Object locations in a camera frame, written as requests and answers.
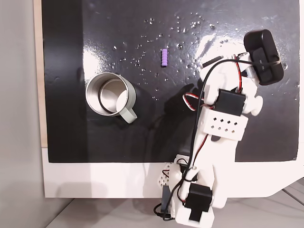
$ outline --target gray wall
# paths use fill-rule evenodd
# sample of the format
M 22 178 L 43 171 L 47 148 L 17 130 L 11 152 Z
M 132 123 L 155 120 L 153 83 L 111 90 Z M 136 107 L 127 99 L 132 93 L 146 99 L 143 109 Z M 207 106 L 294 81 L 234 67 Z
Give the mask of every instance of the gray wall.
M 70 199 L 45 199 L 32 0 L 0 0 L 0 227 L 45 227 Z

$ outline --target black wire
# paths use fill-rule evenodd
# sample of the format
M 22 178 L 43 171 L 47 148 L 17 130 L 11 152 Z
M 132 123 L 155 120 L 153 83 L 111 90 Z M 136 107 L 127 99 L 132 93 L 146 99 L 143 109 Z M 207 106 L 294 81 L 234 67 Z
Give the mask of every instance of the black wire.
M 181 160 L 184 160 L 185 162 L 186 162 L 186 164 L 188 164 L 188 162 L 184 159 L 184 158 L 180 158 L 180 159 L 178 159 L 177 161 L 176 161 L 176 164 L 178 164 L 179 165 L 179 161 L 181 161 Z
M 169 170 L 163 170 L 163 171 L 161 171 L 161 172 L 163 173 L 163 175 L 165 175 L 166 177 L 169 178 L 169 176 L 165 173 L 165 171 L 169 171 Z
M 302 201 L 300 201 L 297 197 L 295 197 L 293 194 L 291 194 L 289 191 L 287 191 L 285 189 L 282 189 L 282 191 L 285 192 L 288 196 L 290 196 L 291 198 L 293 198 L 298 203 L 302 204 L 302 206 L 304 206 L 304 203 Z
M 202 89 L 200 91 L 200 95 L 199 95 L 199 103 L 198 103 L 198 108 L 197 108 L 197 112 L 196 112 L 196 117 L 195 117 L 195 122 L 194 122 L 194 127 L 193 127 L 193 131 L 192 131 L 192 137 L 191 137 L 191 145 L 190 145 L 190 156 L 189 156 L 189 162 L 187 164 L 187 167 L 186 167 L 186 170 L 184 172 L 184 174 L 182 175 L 181 177 L 181 180 L 174 186 L 174 188 L 172 189 L 172 192 L 170 194 L 170 197 L 168 199 L 168 202 L 167 202 L 167 205 L 166 205 L 166 208 L 164 210 L 164 215 L 162 217 L 162 220 L 166 221 L 165 220 L 165 213 L 167 213 L 168 209 L 169 209 L 169 205 L 170 205 L 170 202 L 171 202 L 171 199 L 173 197 L 173 194 L 174 194 L 174 191 L 180 187 L 182 185 L 182 183 L 185 181 L 186 179 L 186 175 L 190 169 L 190 164 L 191 164 L 191 161 L 192 161 L 192 157 L 193 157 L 193 149 L 194 149 L 194 141 L 195 141 L 195 135 L 196 135 L 196 131 L 197 131 L 197 128 L 198 128 L 198 122 L 199 122 L 199 117 L 200 117 L 200 112 L 201 112 L 201 109 L 200 109 L 200 103 L 201 103 L 201 99 L 203 97 L 203 92 L 204 92 L 204 89 L 205 89 L 205 86 L 206 86 L 206 83 L 207 83 L 207 80 L 211 74 L 211 72 L 214 70 L 214 68 L 216 68 L 219 64 L 221 63 L 225 63 L 225 62 L 235 62 L 235 63 L 245 63 L 245 64 L 250 64 L 250 65 L 255 65 L 255 66 L 273 66 L 273 65 L 277 65 L 277 64 L 280 64 L 281 63 L 281 58 L 279 56 L 278 57 L 278 61 L 276 62 L 272 62 L 272 63 L 255 63 L 255 62 L 249 62 L 249 61 L 244 61 L 244 60 L 239 60 L 239 59 L 224 59 L 224 60 L 221 60 L 217 63 L 215 63 L 211 68 L 210 70 L 208 71 L 208 73 L 206 74 L 205 78 L 204 78 L 204 81 L 203 81 L 203 85 L 202 85 Z
M 159 213 L 159 212 L 156 211 L 156 209 L 157 209 L 158 207 L 160 207 L 161 205 L 162 205 L 162 203 L 157 204 L 157 205 L 154 207 L 154 209 L 153 209 L 154 214 L 157 215 L 158 217 L 163 217 L 163 215 L 165 215 L 165 218 L 167 218 L 166 221 L 174 220 L 175 218 L 172 218 L 172 217 L 171 217 L 171 214 L 167 214 L 167 213 L 164 214 L 164 213 Z

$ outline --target cable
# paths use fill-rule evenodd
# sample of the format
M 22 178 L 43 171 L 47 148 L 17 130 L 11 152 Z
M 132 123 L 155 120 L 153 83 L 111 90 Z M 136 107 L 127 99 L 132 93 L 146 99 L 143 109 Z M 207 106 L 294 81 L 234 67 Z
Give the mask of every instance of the cable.
M 159 213 L 156 211 L 156 209 L 159 208 L 161 205 L 162 203 L 157 204 L 153 209 L 154 214 L 157 215 L 158 217 L 162 217 L 164 215 L 164 213 Z M 165 214 L 165 218 L 167 218 L 167 221 L 174 220 L 174 218 L 171 218 L 171 214 Z
M 204 138 L 203 142 L 202 142 L 202 143 L 201 143 L 201 145 L 199 146 L 199 149 L 198 149 L 198 151 L 197 151 L 197 152 L 196 152 L 196 154 L 195 154 L 193 164 L 194 164 L 194 162 L 195 162 L 195 160 L 196 160 L 196 157 L 198 156 L 198 154 L 199 154 L 199 152 L 200 152 L 201 148 L 202 148 L 202 147 L 203 147 L 203 145 L 205 144 L 205 141 L 207 140 L 208 135 L 209 135 L 209 134 L 206 134 L 206 136 L 205 136 L 205 138 Z
M 180 159 L 178 159 L 177 161 L 176 161 L 176 164 L 178 164 L 179 165 L 179 161 L 181 161 L 181 160 L 184 160 L 185 162 L 186 162 L 186 164 L 188 164 L 188 162 L 184 159 L 184 158 L 180 158 Z
M 241 69 L 239 68 L 238 63 L 237 65 L 237 71 L 238 71 L 238 78 L 239 78 L 239 85 L 238 85 L 238 92 L 240 93 L 242 91 L 242 74 L 241 74 Z
M 163 170 L 163 171 L 161 171 L 161 172 L 163 173 L 163 175 L 165 175 L 166 177 L 169 178 L 169 176 L 165 173 L 165 172 L 168 172 L 168 171 L 170 171 L 170 170 Z
M 295 197 L 293 194 L 291 194 L 289 191 L 287 191 L 285 189 L 282 189 L 282 191 L 285 192 L 288 196 L 290 196 L 291 198 L 293 198 L 298 203 L 302 204 L 302 206 L 304 206 L 304 203 L 302 201 L 300 201 L 297 197 Z
M 189 103 L 189 101 L 187 100 L 186 96 L 189 96 L 189 97 L 192 97 L 192 98 L 195 98 L 195 99 L 198 99 L 199 97 L 192 94 L 192 93 L 185 93 L 183 96 L 182 96 L 182 99 L 184 100 L 186 106 L 191 110 L 191 111 L 196 111 L 195 108 L 192 107 L 192 105 Z
M 173 194 L 175 192 L 175 190 L 182 185 L 182 183 L 185 181 L 186 179 L 186 175 L 188 173 L 188 170 L 190 169 L 191 163 L 192 163 L 192 157 L 193 157 L 193 147 L 194 147 L 194 141 L 195 141 L 195 135 L 196 135 L 196 131 L 198 128 L 198 122 L 199 122 L 199 117 L 200 117 L 200 103 L 203 97 L 203 92 L 207 83 L 207 80 L 211 74 L 211 72 L 214 70 L 214 68 L 216 68 L 219 64 L 221 63 L 225 63 L 225 62 L 238 62 L 238 63 L 245 63 L 245 64 L 250 64 L 250 65 L 255 65 L 255 66 L 273 66 L 273 65 L 277 65 L 281 63 L 281 58 L 279 56 L 278 57 L 278 61 L 276 62 L 272 62 L 272 63 L 255 63 L 255 62 L 249 62 L 249 61 L 243 61 L 243 60 L 239 60 L 239 59 L 223 59 L 217 63 L 215 63 L 210 70 L 208 71 L 208 73 L 206 74 L 204 81 L 203 81 L 203 85 L 202 85 L 202 89 L 200 91 L 200 95 L 199 95 L 199 103 L 198 103 L 198 108 L 197 108 L 197 112 L 196 112 L 196 117 L 195 117 L 195 122 L 194 122 L 194 127 L 193 127 L 193 131 L 192 131 L 192 137 L 191 137 L 191 145 L 190 145 L 190 155 L 189 155 L 189 162 L 187 164 L 186 170 L 184 172 L 184 174 L 181 177 L 181 180 L 174 186 L 174 188 L 172 189 L 172 192 L 169 196 L 166 208 L 164 210 L 164 215 L 162 217 L 162 220 L 166 221 L 165 219 L 165 213 L 167 213 L 168 209 L 169 209 L 169 205 L 171 202 L 171 199 L 173 197 Z

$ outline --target mug handle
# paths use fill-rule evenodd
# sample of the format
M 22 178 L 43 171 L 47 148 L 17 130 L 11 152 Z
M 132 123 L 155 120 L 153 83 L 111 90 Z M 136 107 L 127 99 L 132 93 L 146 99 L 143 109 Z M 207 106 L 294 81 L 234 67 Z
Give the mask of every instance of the mug handle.
M 121 115 L 128 124 L 132 123 L 137 118 L 133 109 L 127 109 L 126 107 L 119 112 L 119 115 Z

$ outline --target white floor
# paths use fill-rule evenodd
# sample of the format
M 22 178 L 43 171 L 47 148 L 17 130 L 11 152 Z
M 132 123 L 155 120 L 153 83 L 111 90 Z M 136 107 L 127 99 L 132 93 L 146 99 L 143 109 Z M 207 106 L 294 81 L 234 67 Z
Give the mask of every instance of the white floor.
M 286 188 L 304 200 L 304 180 Z M 181 228 L 153 213 L 158 199 L 75 199 L 47 228 Z M 213 228 L 303 228 L 304 207 L 280 191 L 268 198 L 229 199 Z

